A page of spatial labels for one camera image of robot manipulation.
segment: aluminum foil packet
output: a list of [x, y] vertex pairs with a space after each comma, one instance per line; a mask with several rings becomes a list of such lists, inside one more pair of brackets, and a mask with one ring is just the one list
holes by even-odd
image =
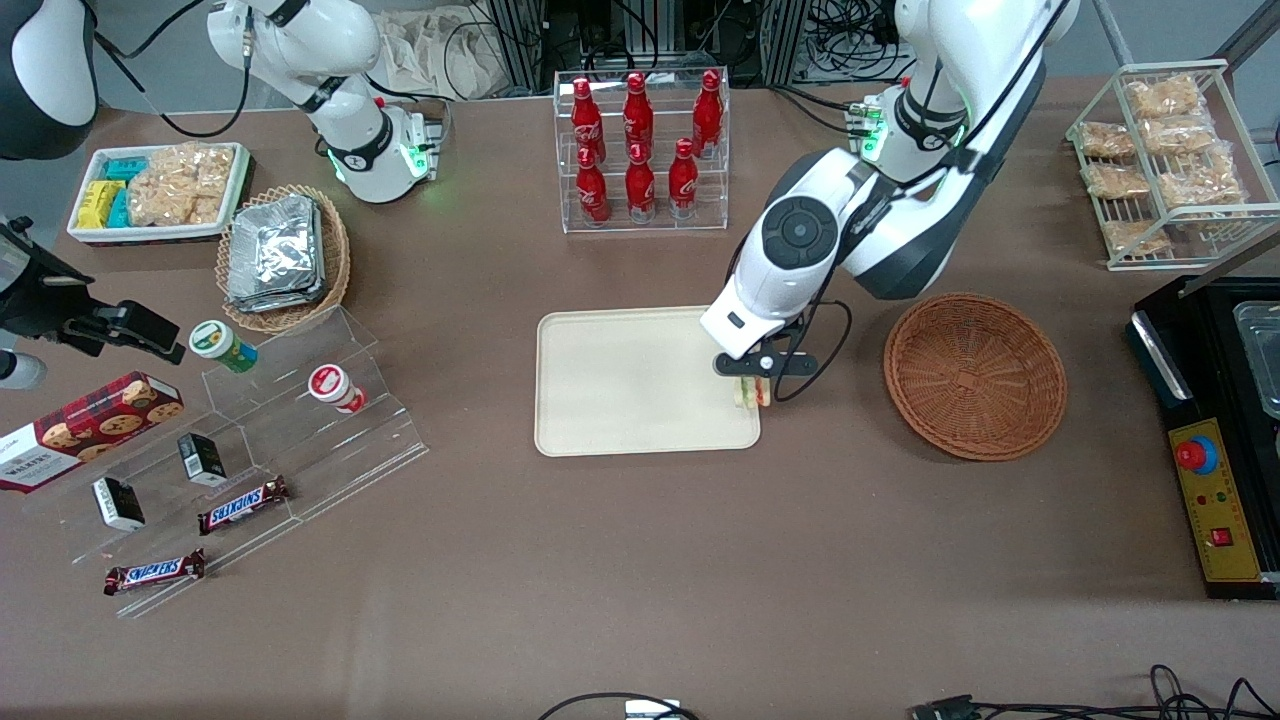
[[323, 299], [320, 217], [315, 200], [297, 193], [237, 213], [227, 301], [243, 313], [262, 313]]

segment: brown tabletop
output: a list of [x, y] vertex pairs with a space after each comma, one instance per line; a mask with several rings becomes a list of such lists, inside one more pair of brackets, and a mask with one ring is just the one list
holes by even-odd
[[[850, 342], [812, 392], [763, 413], [755, 447], [534, 448], [539, 319], [709, 302], [782, 169], [838, 142], [768, 92], [735, 92], [730, 229], [682, 237], [561, 233], [545, 99], [460, 104], [440, 179], [387, 206], [343, 191], [301, 113], [244, 115], [227, 137], [257, 159], [255, 191], [307, 183], [342, 211], [346, 305], [381, 340], [431, 452], [138, 621], [73, 571], [55, 518], [0, 497], [4, 716], [526, 720], [621, 689], [708, 719], [899, 717], [963, 692], [1143, 701], [1152, 662], [1211, 694], [1252, 674], [1276, 697], [1277, 609], [1203, 600], [1156, 404], [1121, 337], [1132, 302], [1172, 275], [1101, 266], [1061, 146], [1101, 82], [1050, 82], [929, 291], [1009, 301], [1062, 356], [1061, 429], [1007, 464], [951, 459], [906, 428], [881, 354], [908, 304], [844, 275], [829, 292], [854, 307]], [[105, 113], [91, 142], [177, 140], [156, 118]], [[211, 245], [63, 237], [58, 251], [100, 297], [186, 328], [220, 314]], [[836, 320], [819, 315], [817, 351]], [[20, 347], [50, 377], [4, 395], [4, 430], [133, 368], [188, 392], [206, 368]]]

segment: cookie box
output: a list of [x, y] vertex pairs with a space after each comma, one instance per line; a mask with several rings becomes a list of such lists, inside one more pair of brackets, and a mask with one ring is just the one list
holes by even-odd
[[175, 388], [134, 370], [0, 438], [0, 489], [31, 492], [183, 407]]
[[67, 219], [67, 234], [83, 242], [97, 246], [124, 246], [124, 245], [161, 245], [173, 242], [212, 241], [223, 232], [223, 227], [232, 222], [232, 214], [239, 206], [244, 191], [246, 179], [251, 167], [248, 149], [238, 142], [210, 142], [214, 147], [229, 147], [234, 150], [236, 158], [232, 160], [230, 177], [227, 179], [227, 190], [223, 191], [223, 204], [218, 210], [218, 219], [212, 223], [200, 225], [169, 225], [145, 228], [81, 228], [77, 227], [76, 217], [79, 206], [84, 202], [90, 183], [105, 179], [105, 167], [108, 160], [120, 158], [148, 158], [165, 145], [143, 145], [136, 147], [106, 147], [97, 150], [88, 160], [84, 178], [81, 179], [79, 192], [72, 205], [70, 217]]

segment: coca-cola bottle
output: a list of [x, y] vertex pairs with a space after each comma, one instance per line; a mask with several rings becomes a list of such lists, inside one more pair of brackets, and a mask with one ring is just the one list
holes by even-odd
[[595, 161], [604, 161], [604, 123], [600, 120], [600, 109], [591, 99], [591, 83], [585, 77], [573, 78], [573, 140], [579, 147], [590, 147], [595, 152]]
[[631, 164], [627, 165], [627, 211], [631, 222], [648, 225], [655, 215], [653, 201], [653, 170], [649, 169], [649, 150], [634, 142], [627, 147]]
[[694, 217], [694, 196], [698, 193], [698, 163], [694, 161], [694, 141], [681, 137], [676, 141], [676, 159], [667, 176], [671, 196], [671, 217], [687, 220]]
[[627, 101], [622, 104], [622, 124], [626, 128], [627, 147], [640, 143], [653, 155], [653, 105], [644, 91], [644, 73], [627, 76]]
[[723, 117], [724, 101], [719, 96], [719, 70], [708, 69], [703, 73], [703, 90], [694, 101], [694, 155], [699, 158], [716, 155]]
[[595, 150], [577, 149], [577, 199], [582, 202], [586, 227], [599, 228], [609, 220], [609, 199], [604, 173], [595, 167]]

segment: wicker basket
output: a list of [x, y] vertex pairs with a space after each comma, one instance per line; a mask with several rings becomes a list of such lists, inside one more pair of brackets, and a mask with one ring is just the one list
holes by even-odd
[[[314, 187], [287, 184], [255, 195], [244, 202], [244, 206], [274, 202], [292, 192], [306, 195], [320, 205], [324, 273], [325, 278], [328, 278], [329, 293], [320, 302], [294, 305], [293, 307], [268, 310], [266, 313], [241, 313], [229, 302], [224, 302], [223, 310], [227, 313], [227, 316], [237, 325], [248, 331], [269, 334], [284, 332], [340, 304], [342, 296], [347, 293], [347, 283], [351, 281], [351, 246], [347, 243], [347, 228], [342, 224], [342, 218], [338, 217], [337, 208], [333, 206], [333, 202], [323, 192]], [[227, 293], [227, 275], [230, 268], [230, 241], [232, 228], [227, 225], [223, 228], [221, 240], [218, 241], [218, 265], [214, 268], [218, 287], [223, 291], [223, 295]]]
[[1012, 460], [1048, 439], [1066, 411], [1066, 373], [1044, 333], [980, 295], [908, 310], [884, 346], [893, 404], [924, 439], [968, 460]]

